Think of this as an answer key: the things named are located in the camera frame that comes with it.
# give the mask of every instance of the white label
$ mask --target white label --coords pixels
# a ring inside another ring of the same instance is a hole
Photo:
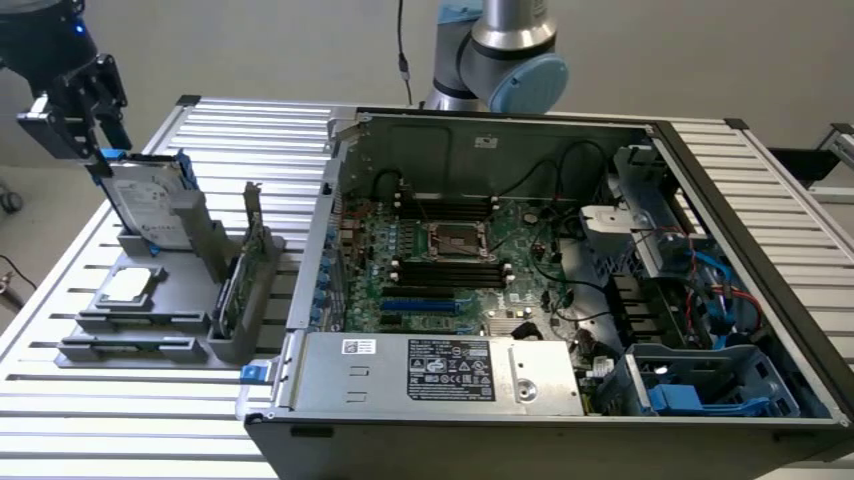
[[[592,371],[587,372],[587,377],[604,378],[614,371],[614,359],[600,356],[592,359]]]
[[[169,192],[153,182],[116,180],[116,192],[131,212],[131,221],[139,234],[160,248],[191,247],[187,232],[177,215],[169,211]]]
[[[475,137],[475,148],[498,148],[498,138],[495,137]]]
[[[343,355],[373,355],[376,353],[376,339],[345,339],[341,342]]]

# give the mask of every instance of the motherboard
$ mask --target motherboard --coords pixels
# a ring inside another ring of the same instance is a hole
[[[349,202],[344,329],[510,335],[531,322],[551,334],[566,290],[556,215],[514,200]]]

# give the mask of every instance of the blue latch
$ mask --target blue latch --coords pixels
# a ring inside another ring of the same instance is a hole
[[[767,397],[758,397],[744,403],[703,405],[694,385],[656,385],[647,392],[652,410],[659,415],[755,417],[766,411],[770,403]]]
[[[240,384],[241,385],[264,385],[267,383],[267,371],[269,367],[265,365],[244,365],[240,368]]]

